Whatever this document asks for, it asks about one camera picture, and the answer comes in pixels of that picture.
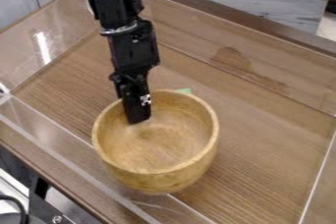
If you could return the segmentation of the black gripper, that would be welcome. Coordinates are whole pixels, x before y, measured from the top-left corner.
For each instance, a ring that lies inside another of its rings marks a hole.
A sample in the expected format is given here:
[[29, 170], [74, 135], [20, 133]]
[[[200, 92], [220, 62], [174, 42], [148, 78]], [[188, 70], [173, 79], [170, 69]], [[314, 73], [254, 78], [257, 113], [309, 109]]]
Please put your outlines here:
[[125, 118], [137, 124], [150, 117], [149, 70], [160, 63], [154, 27], [149, 20], [126, 25], [101, 23], [101, 36], [108, 38], [114, 71], [110, 80], [122, 100]]

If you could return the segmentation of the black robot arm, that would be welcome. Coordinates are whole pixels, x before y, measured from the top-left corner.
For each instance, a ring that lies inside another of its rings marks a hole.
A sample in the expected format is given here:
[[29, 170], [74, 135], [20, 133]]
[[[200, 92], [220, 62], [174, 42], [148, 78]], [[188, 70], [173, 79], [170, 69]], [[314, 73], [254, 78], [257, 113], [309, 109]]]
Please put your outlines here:
[[88, 0], [100, 34], [109, 41], [114, 71], [109, 79], [130, 124], [150, 117], [149, 70], [160, 64], [154, 27], [138, 14], [141, 0]]

